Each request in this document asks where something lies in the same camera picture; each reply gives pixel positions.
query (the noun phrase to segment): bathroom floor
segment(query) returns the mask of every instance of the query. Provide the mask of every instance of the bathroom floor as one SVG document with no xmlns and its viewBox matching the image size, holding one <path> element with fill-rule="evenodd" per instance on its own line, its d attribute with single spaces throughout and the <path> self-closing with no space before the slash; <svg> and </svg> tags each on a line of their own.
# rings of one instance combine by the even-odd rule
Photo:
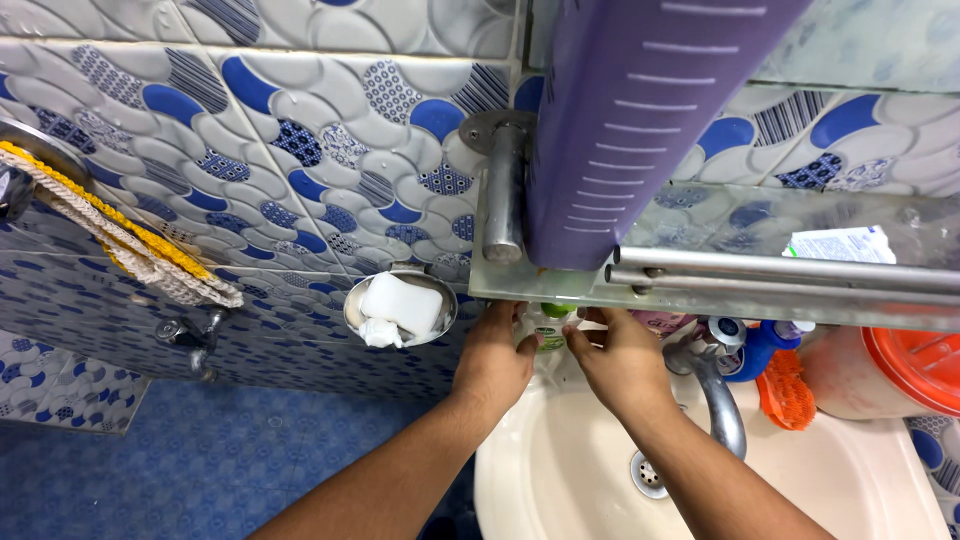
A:
<svg viewBox="0 0 960 540">
<path fill-rule="evenodd" d="M 6 423 L 0 538 L 240 539 L 428 408 L 156 380 L 125 436 Z M 480 538 L 472 475 L 434 512 L 459 540 Z"/>
</svg>

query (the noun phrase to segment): orange brush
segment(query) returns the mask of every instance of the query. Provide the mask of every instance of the orange brush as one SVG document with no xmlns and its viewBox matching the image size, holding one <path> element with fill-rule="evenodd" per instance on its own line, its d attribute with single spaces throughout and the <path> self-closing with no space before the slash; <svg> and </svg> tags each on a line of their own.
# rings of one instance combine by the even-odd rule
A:
<svg viewBox="0 0 960 540">
<path fill-rule="evenodd" d="M 771 422 L 785 430 L 804 430 L 817 411 L 813 394 L 800 380 L 803 370 L 796 352 L 776 351 L 756 378 L 760 407 Z"/>
</svg>

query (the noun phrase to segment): green bottle cap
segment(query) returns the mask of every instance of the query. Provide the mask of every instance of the green bottle cap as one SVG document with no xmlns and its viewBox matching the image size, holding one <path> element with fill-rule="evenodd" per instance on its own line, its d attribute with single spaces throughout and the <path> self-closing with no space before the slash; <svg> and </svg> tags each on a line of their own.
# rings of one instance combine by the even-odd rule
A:
<svg viewBox="0 0 960 540">
<path fill-rule="evenodd" d="M 540 309 L 543 314 L 551 319 L 560 319 L 566 317 L 570 311 L 576 311 L 576 304 L 550 304 L 549 302 L 540 303 Z"/>
</svg>

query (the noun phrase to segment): finger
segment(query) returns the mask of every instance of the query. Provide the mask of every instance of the finger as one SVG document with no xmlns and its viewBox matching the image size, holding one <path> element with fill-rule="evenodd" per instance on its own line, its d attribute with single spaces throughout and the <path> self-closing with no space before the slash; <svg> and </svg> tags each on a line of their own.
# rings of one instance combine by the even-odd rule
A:
<svg viewBox="0 0 960 540">
<path fill-rule="evenodd" d="M 582 362 L 584 355 L 593 351 L 590 340 L 583 332 L 570 325 L 566 325 L 563 332 L 566 337 L 566 347 L 577 357 L 578 362 Z"/>
<path fill-rule="evenodd" d="M 600 307 L 600 312 L 607 319 L 607 326 L 611 327 L 621 321 L 634 320 L 634 316 L 623 307 Z"/>
<path fill-rule="evenodd" d="M 599 307 L 588 307 L 586 319 L 591 323 L 607 326 L 607 317 L 603 316 L 603 311 Z"/>
<path fill-rule="evenodd" d="M 523 338 L 516 346 L 516 353 L 520 356 L 533 358 L 537 348 L 543 344 L 543 334 L 535 331 Z"/>
<path fill-rule="evenodd" d="M 596 343 L 600 346 L 607 343 L 607 331 L 605 330 L 584 330 L 583 333 L 590 343 Z"/>
<path fill-rule="evenodd" d="M 527 310 L 527 305 L 529 302 L 517 302 L 514 306 L 514 322 L 518 321 L 523 313 Z"/>
<path fill-rule="evenodd" d="M 510 320 L 514 316 L 514 308 L 516 307 L 516 300 L 496 300 L 484 311 L 484 315 L 488 315 L 497 321 L 501 320 Z"/>
</svg>

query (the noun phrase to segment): sink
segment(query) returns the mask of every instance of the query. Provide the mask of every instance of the sink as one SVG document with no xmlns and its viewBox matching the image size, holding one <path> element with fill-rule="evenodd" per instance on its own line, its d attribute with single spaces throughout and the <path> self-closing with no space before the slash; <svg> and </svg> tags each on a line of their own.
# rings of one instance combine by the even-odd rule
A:
<svg viewBox="0 0 960 540">
<path fill-rule="evenodd" d="M 681 408 L 709 431 L 697 381 L 671 375 L 671 383 Z M 755 383 L 730 388 L 747 431 L 746 463 L 838 539 L 949 540 L 902 420 L 853 422 L 818 412 L 805 431 L 786 431 L 760 410 Z M 538 356 L 523 396 L 477 450 L 474 504 L 483 537 L 692 538 L 669 498 L 637 489 L 635 454 L 573 356 Z"/>
</svg>

